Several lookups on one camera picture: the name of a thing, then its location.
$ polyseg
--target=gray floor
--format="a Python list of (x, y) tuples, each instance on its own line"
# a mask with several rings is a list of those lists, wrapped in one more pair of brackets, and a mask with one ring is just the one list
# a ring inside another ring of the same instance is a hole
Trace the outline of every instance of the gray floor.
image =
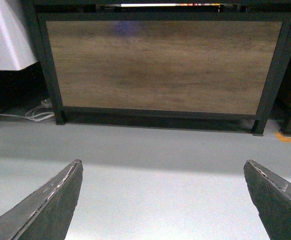
[(67, 240), (268, 240), (244, 179), (253, 159), (291, 181), (274, 121), (247, 133), (0, 121), (0, 215), (74, 159)]

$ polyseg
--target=wooden panel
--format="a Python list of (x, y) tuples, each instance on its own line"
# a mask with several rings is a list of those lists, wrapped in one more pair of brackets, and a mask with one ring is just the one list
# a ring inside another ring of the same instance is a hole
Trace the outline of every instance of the wooden panel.
[(282, 22), (46, 24), (64, 106), (253, 115)]

